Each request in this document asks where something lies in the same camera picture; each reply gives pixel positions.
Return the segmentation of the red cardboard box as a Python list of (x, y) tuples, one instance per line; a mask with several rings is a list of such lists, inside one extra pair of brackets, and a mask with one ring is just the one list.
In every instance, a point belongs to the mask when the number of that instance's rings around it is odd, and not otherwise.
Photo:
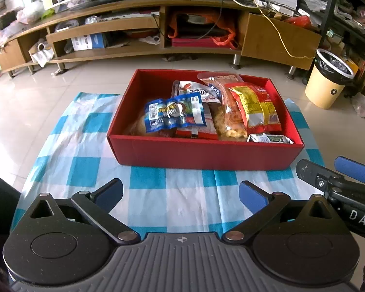
[(122, 96), (110, 124), (107, 140), (121, 165), (206, 169), (227, 171), (283, 170), (305, 147), (291, 114), (274, 83), (269, 78), (243, 75), (245, 82), (264, 87), (280, 117), (282, 133), (290, 144), (166, 138), (129, 135), (128, 129), (144, 112), (152, 99), (167, 99), (173, 82), (198, 80), (198, 71), (138, 69)]

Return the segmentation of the red white small packet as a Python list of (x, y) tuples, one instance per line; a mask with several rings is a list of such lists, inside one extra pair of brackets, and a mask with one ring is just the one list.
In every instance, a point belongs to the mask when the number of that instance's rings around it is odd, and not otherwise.
[(210, 107), (207, 103), (203, 103), (205, 126), (189, 126), (177, 128), (176, 135), (183, 138), (199, 138), (205, 140), (217, 140), (218, 134), (211, 116)]

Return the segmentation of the wooden TV stand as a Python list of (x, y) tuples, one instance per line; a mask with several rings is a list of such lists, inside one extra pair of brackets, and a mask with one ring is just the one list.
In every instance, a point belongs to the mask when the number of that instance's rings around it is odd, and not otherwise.
[[(199, 12), (221, 12), (224, 19), (232, 20), (239, 47), (173, 47), (167, 38), (172, 14)], [(106, 48), (74, 50), (71, 38), (96, 33), (104, 33)], [(235, 63), (249, 57), (308, 70), (320, 35), (230, 0), (126, 0), (65, 11), (7, 38), (0, 43), (1, 70), (33, 68), (30, 50), (41, 40), (52, 47), (52, 63), (60, 69), (67, 63), (141, 55), (227, 54)]]

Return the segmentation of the round bun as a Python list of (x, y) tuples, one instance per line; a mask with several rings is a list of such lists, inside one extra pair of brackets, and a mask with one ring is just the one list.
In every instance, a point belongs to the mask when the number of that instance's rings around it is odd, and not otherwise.
[(127, 128), (123, 131), (124, 135), (129, 136), (138, 136), (138, 137), (163, 137), (163, 138), (172, 138), (176, 135), (176, 129), (161, 129), (156, 132), (147, 133), (146, 126), (144, 121), (145, 114), (141, 113), (138, 118), (127, 126)]

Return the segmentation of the orange plastic bag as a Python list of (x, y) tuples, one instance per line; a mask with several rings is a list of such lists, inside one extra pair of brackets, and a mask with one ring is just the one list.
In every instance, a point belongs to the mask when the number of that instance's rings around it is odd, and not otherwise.
[(237, 49), (236, 36), (234, 22), (221, 12), (174, 13), (167, 29), (173, 47)]

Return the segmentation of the black metal shelf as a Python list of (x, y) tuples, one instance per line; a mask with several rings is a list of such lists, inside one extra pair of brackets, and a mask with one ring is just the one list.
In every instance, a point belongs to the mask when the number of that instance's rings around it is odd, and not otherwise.
[(365, 0), (298, 0), (297, 6), (317, 21), (319, 47), (353, 61), (356, 76), (346, 87), (350, 98), (365, 89)]

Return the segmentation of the orange spicy strips packet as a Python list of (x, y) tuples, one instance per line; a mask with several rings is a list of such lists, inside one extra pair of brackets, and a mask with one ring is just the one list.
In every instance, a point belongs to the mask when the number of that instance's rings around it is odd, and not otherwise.
[(241, 112), (239, 111), (235, 98), (227, 87), (227, 84), (243, 82), (242, 78), (238, 74), (228, 72), (204, 72), (199, 73), (197, 78), (204, 82), (207, 86), (216, 87), (221, 92), (221, 106), (224, 106), (225, 115), (229, 121), (243, 122)]

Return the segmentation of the red plastic bag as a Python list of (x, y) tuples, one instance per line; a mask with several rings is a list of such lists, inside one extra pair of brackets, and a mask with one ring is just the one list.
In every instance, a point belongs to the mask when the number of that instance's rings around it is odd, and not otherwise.
[(307, 15), (299, 16), (299, 17), (291, 17), (284, 20), (284, 22), (292, 25), (296, 25), (297, 27), (310, 29), (312, 26), (310, 18)]

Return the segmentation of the Kapron wafer packet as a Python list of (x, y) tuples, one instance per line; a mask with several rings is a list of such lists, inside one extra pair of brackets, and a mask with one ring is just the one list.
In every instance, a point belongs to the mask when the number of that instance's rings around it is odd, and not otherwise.
[(271, 134), (251, 134), (247, 138), (247, 142), (255, 143), (273, 143), (273, 144), (293, 144), (293, 141), (285, 135)]

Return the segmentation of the yellow trash bin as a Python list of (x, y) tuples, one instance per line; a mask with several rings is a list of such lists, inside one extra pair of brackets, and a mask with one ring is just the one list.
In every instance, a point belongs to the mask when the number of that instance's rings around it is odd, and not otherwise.
[(337, 55), (317, 49), (305, 95), (315, 106), (328, 110), (342, 90), (352, 83), (355, 73)]

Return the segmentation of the white duck gizzard packet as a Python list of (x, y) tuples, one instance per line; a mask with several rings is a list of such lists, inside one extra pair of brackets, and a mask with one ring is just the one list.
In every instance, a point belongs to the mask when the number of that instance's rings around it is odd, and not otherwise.
[(221, 92), (213, 86), (207, 86), (193, 81), (174, 81), (172, 97), (182, 94), (199, 93), (204, 103), (222, 103)]

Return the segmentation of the blue white checkered cloth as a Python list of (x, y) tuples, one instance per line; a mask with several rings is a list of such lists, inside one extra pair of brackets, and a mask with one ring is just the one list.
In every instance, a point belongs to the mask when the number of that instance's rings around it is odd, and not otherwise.
[(121, 97), (79, 93), (44, 143), (26, 179), (14, 214), (18, 223), (36, 196), (70, 198), (94, 191), (114, 178), (122, 181), (122, 200), (113, 217), (148, 232), (222, 234), (250, 216), (239, 200), (239, 184), (250, 181), (266, 192), (281, 191), (306, 200), (314, 189), (291, 165), (283, 171), (212, 171), (120, 165), (107, 141), (107, 129)]

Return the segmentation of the blue coconut jelly packet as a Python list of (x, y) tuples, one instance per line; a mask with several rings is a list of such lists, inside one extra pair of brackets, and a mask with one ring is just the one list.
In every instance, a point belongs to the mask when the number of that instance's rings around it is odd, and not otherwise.
[(181, 94), (167, 100), (151, 101), (146, 104), (144, 111), (147, 133), (172, 128), (206, 126), (202, 98), (198, 92)]

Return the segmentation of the waffle snack clear bag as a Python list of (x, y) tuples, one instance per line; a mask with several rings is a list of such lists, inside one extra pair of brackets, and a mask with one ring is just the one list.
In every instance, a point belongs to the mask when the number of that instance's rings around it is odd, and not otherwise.
[(211, 106), (211, 116), (219, 140), (246, 141), (247, 133), (242, 121), (229, 121), (224, 106)]

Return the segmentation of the red yellow snack bag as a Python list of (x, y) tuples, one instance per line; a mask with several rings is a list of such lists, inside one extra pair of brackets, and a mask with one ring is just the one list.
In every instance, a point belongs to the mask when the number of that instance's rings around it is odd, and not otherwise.
[(280, 118), (269, 93), (248, 82), (228, 83), (248, 134), (281, 133)]

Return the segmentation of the blue white carton box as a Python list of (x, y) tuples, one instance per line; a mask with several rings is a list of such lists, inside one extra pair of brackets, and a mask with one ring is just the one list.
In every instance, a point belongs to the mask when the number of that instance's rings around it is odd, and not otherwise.
[(71, 42), (75, 51), (104, 49), (107, 46), (107, 40), (104, 33), (89, 34), (71, 38)]

